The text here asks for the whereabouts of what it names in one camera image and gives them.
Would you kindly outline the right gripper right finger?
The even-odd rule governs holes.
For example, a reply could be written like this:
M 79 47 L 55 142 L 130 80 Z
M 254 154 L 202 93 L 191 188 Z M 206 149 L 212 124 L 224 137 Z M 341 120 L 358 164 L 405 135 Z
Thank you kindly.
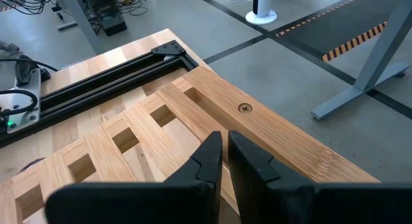
M 237 131 L 228 141 L 242 223 L 412 224 L 412 183 L 315 182 Z

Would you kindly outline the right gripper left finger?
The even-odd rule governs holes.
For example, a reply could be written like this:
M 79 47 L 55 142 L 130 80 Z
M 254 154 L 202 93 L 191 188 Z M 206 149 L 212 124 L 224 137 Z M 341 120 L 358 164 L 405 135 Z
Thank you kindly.
M 74 183 L 46 200 L 48 224 L 218 224 L 223 141 L 213 131 L 163 182 Z

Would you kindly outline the wooden slatted shelf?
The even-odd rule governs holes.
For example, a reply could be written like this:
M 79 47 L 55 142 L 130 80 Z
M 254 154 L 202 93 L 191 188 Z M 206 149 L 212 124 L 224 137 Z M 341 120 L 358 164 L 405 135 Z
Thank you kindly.
M 373 181 L 207 68 L 179 69 L 150 88 L 151 94 L 136 88 L 0 150 L 0 224 L 44 223 L 47 197 L 69 183 L 160 182 L 213 131 L 239 131 L 317 182 Z

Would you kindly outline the wooden desk with grey legs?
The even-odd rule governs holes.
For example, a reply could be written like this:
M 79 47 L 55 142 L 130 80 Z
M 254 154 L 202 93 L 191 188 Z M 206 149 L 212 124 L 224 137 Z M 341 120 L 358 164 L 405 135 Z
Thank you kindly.
M 314 108 L 311 111 L 312 117 L 321 120 L 384 81 L 404 73 L 409 68 L 407 64 L 389 62 L 410 29 L 412 29 L 412 0 L 400 0 L 354 85 Z

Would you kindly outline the black power plug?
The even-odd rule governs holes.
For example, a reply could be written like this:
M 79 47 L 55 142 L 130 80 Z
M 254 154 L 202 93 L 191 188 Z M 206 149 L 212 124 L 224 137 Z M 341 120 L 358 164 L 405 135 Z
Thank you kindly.
M 45 63 L 35 61 L 26 55 L 21 55 L 16 59 L 0 59 L 0 62 L 15 62 L 15 78 L 18 86 L 25 86 L 31 81 L 32 70 L 44 66 L 49 70 L 57 72 L 58 69 Z

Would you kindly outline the black mat with hazard stripes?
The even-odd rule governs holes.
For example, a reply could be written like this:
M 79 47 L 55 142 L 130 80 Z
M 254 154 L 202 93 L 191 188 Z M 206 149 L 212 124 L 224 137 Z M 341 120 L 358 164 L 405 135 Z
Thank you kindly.
M 274 32 L 274 37 L 331 61 L 378 36 L 401 0 L 343 0 Z

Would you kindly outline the black computer tower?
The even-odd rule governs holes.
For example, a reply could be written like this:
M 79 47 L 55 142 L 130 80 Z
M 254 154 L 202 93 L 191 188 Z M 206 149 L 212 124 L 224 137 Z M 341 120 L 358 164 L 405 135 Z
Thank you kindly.
M 127 30 L 117 0 L 94 0 L 93 9 L 108 37 Z

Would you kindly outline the grey crumpled item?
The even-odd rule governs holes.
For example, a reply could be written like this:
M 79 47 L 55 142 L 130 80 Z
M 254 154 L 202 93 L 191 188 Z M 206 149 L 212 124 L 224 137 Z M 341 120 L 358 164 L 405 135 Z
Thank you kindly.
M 0 41 L 0 51 L 5 51 L 7 53 L 13 54 L 19 52 L 20 48 L 13 44 L 4 41 Z

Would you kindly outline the black aluminium table frame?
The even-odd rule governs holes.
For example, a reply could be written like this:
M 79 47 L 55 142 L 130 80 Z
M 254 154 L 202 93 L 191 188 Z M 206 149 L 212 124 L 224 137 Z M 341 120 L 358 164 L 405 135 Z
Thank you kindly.
M 169 41 L 151 51 L 40 97 L 40 120 L 14 134 L 5 132 L 8 116 L 31 110 L 37 103 L 34 94 L 20 89 L 15 94 L 32 97 L 30 106 L 10 110 L 0 108 L 0 148 L 53 126 L 89 108 L 131 91 L 166 74 L 184 68 L 191 71 L 197 62 L 176 41 Z M 51 78 L 41 69 L 41 83 Z

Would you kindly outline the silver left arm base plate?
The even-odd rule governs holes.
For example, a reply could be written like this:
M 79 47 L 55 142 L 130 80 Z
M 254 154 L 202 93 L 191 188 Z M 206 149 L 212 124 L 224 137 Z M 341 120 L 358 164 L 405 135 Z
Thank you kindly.
M 16 89 L 20 89 L 34 94 L 34 96 L 37 98 L 37 103 L 31 110 L 6 117 L 7 122 L 5 132 L 7 134 L 14 134 L 18 131 L 23 130 L 26 127 L 29 127 L 37 123 L 40 120 L 41 69 L 34 68 L 30 70 L 29 76 L 29 83 L 22 86 L 17 85 L 17 77 L 15 77 L 14 86 L 12 89 L 10 89 L 10 91 L 13 91 L 13 94 L 6 95 L 5 108 L 15 110 L 16 106 L 16 109 L 22 109 L 32 104 L 32 97 L 23 94 L 15 94 L 14 92 Z

